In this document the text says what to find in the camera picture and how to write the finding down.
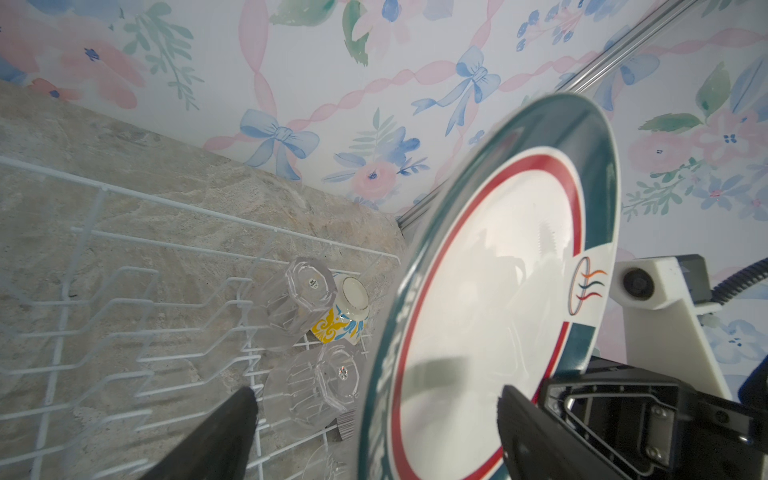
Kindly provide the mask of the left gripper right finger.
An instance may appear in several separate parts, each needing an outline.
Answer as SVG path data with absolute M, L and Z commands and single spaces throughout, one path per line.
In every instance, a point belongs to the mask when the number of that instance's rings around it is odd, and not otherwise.
M 512 479 L 618 479 L 605 461 L 507 385 L 497 403 L 503 460 Z

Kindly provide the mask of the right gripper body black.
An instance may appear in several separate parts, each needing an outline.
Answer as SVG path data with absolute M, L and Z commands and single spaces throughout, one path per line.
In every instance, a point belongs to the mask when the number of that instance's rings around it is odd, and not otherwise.
M 539 407 L 622 479 L 764 479 L 767 413 L 592 357 L 544 382 Z

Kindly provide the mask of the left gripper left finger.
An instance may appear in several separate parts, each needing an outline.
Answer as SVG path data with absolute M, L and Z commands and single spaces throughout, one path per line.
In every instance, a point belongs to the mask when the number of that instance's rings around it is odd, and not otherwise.
M 145 479 L 242 479 L 258 423 L 254 391 L 242 387 L 153 466 Z

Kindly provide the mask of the green and red rimmed plate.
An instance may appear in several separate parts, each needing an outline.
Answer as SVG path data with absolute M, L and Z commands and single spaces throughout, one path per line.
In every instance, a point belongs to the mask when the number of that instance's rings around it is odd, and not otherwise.
M 596 103 L 474 161 L 415 235 L 356 407 L 355 479 L 505 479 L 497 402 L 586 369 L 608 300 L 620 162 Z

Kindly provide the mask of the clear glass tumbler middle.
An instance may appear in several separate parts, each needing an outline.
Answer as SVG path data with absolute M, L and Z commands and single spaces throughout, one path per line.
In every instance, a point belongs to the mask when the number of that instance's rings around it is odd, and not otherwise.
M 265 382 L 265 423 L 293 436 L 322 430 L 355 406 L 365 362 L 363 350 L 344 341 L 283 361 Z

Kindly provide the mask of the clear glass tumbler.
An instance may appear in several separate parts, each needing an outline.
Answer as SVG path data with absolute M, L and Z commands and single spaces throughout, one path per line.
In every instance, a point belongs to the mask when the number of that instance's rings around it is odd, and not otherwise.
M 296 344 L 331 310 L 337 296 L 332 272 L 319 259 L 297 257 L 244 299 L 245 324 L 262 349 L 280 352 Z
M 340 442 L 320 446 L 307 461 L 302 480 L 350 480 L 352 445 Z
M 265 382 L 265 423 L 293 436 L 322 430 L 355 406 L 365 362 L 363 350 L 344 341 L 283 361 Z

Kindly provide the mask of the clear glass tumbler front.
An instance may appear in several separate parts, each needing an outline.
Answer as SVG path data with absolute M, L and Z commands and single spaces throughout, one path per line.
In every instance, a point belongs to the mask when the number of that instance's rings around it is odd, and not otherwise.
M 320 446 L 307 461 L 302 480 L 350 480 L 352 445 L 340 442 Z

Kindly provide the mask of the grey striped ceramic bowl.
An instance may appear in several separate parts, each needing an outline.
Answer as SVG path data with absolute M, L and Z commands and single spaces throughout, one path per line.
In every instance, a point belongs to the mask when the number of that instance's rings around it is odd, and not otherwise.
M 338 433 L 341 441 L 352 438 L 355 433 L 355 411 L 350 410 L 340 414 L 330 422 L 328 427 Z

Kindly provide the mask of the clear glass tumbler back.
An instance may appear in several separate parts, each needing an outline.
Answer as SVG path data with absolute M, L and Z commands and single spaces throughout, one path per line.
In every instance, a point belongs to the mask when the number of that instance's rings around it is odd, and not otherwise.
M 297 257 L 244 299 L 245 324 L 262 349 L 280 352 L 296 344 L 331 310 L 337 296 L 332 272 L 319 259 Z

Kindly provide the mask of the yellow patterned ceramic bowl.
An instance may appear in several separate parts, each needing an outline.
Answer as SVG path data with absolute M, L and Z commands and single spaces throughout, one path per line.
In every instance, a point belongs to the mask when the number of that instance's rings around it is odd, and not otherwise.
M 347 274 L 333 275 L 337 294 L 328 313 L 315 323 L 311 333 L 323 344 L 344 340 L 357 345 L 370 316 L 370 298 L 360 280 Z

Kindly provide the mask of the right aluminium corner post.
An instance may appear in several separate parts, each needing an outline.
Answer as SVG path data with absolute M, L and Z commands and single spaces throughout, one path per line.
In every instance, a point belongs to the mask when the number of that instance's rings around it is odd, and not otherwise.
M 464 155 L 456 167 L 444 177 L 442 183 L 400 217 L 398 226 L 403 235 L 411 238 L 418 233 L 422 225 L 429 222 L 429 218 L 456 183 L 461 172 L 474 161 L 489 157 L 493 148 L 516 147 L 528 137 L 536 136 L 540 130 L 564 125 L 565 120 L 574 115 L 573 107 L 576 102 L 586 101 L 583 97 L 586 90 L 616 71 L 630 56 L 671 28 L 698 5 L 697 1 L 662 2 L 636 26 L 611 41 L 604 52 L 589 61 L 555 91 L 517 108 L 491 130 L 487 139 Z

